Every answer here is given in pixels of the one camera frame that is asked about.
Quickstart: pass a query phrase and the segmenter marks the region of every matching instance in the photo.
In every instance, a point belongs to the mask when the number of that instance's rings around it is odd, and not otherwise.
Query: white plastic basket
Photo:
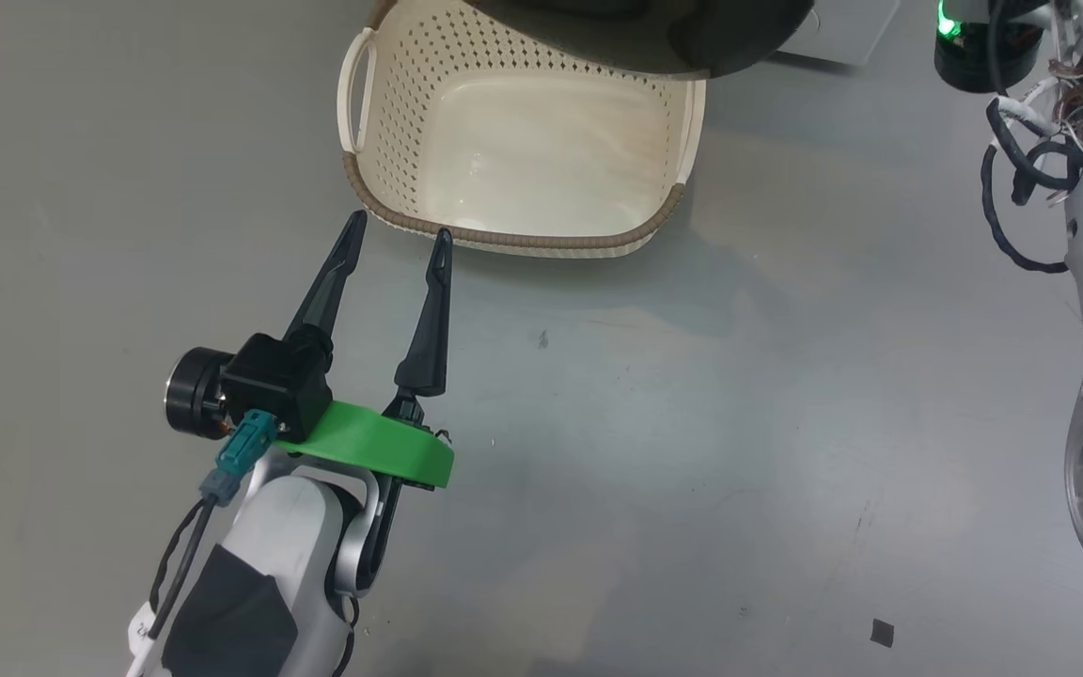
[[[608,258],[648,243],[679,204],[704,94],[704,81],[576,60],[459,0],[383,0],[345,54],[337,123],[349,181],[383,222],[497,252]]]

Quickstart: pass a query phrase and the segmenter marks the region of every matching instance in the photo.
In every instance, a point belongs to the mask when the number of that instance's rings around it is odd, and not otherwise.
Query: metal bracket
[[[237,518],[244,513],[246,505],[258,494],[258,490],[269,481],[292,474],[301,467],[327,472],[336,476],[352,477],[366,484],[366,500],[362,510],[350,520],[337,544],[337,557],[331,570],[331,591],[336,595],[362,597],[374,585],[382,562],[382,552],[387,548],[388,534],[391,529],[391,518],[395,515],[395,503],[399,502],[400,487],[403,481],[388,474],[373,472],[364,467],[348,466],[319,459],[309,454],[288,454],[278,446],[271,446],[253,468],[249,487],[246,489],[245,500],[237,510]],[[334,487],[342,490],[337,484]]]

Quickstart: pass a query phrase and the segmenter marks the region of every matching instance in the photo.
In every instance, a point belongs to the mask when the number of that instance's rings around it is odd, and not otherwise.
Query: brown basket rim
[[[667,219],[675,213],[683,198],[682,183],[671,185],[670,192],[666,194],[666,200],[658,206],[652,218],[647,219],[641,225],[630,229],[627,232],[619,232],[617,235],[596,235],[596,236],[553,236],[553,235],[517,235],[512,232],[487,232],[474,231],[470,227],[460,227],[444,223],[433,222],[421,218],[410,218],[403,211],[390,209],[382,204],[378,197],[374,196],[366,185],[366,180],[362,179],[362,170],[357,167],[357,155],[348,151],[342,152],[345,166],[345,175],[349,183],[353,185],[353,192],[357,193],[358,200],[366,205],[367,209],[374,211],[379,219],[392,225],[407,229],[407,231],[420,232],[422,235],[438,235],[440,229],[447,227],[454,235],[454,239],[462,243],[478,243],[481,245],[495,245],[499,247],[530,247],[542,249],[610,249],[631,245],[653,235]]]

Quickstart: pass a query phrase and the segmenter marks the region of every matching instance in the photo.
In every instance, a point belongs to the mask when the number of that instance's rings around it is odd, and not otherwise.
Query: gray floor
[[[404,497],[352,674],[1083,674],[1075,296],[994,248],[984,99],[906,4],[867,68],[713,82],[640,253],[459,252],[427,404],[459,463]],[[165,376],[278,330],[357,207],[334,106],[366,9],[0,0],[0,676],[123,673],[214,453]],[[1058,213],[1006,220],[1062,252]],[[427,250],[367,235],[340,398],[391,395]]]

